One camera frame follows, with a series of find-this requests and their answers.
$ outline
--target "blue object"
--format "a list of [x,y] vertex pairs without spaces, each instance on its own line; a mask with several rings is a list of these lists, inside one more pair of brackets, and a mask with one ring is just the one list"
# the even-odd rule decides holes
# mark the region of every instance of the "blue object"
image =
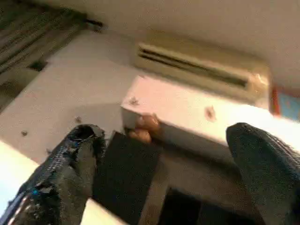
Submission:
[[38,195],[38,191],[37,191],[37,190],[33,190],[33,191],[32,191],[32,194],[33,194],[33,195]]
[[292,120],[300,120],[300,98],[278,93],[280,114]]

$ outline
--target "hand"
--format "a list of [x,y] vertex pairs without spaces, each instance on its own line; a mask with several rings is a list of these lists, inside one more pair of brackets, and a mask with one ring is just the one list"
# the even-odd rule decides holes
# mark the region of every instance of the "hand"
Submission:
[[159,136],[160,124],[155,114],[145,114],[137,119],[135,129],[128,135],[144,143],[151,143],[152,137]]

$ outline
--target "air conditioner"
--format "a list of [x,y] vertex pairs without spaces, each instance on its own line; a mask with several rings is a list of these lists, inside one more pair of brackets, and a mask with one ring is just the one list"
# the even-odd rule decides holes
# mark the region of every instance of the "air conditioner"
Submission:
[[270,70],[262,60],[160,31],[138,44],[135,65],[249,101],[269,90]]

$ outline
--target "white box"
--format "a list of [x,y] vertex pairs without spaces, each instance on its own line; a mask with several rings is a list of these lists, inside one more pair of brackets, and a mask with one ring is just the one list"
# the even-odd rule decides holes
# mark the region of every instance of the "white box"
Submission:
[[[223,163],[234,164],[226,141],[226,129],[246,122],[286,140],[285,129],[297,123],[274,118],[268,110],[246,105],[190,86],[153,77],[137,77],[122,105],[123,125],[134,128],[139,115],[155,113],[162,125],[161,139]],[[213,108],[215,119],[207,116]],[[293,135],[288,140],[297,140]]]

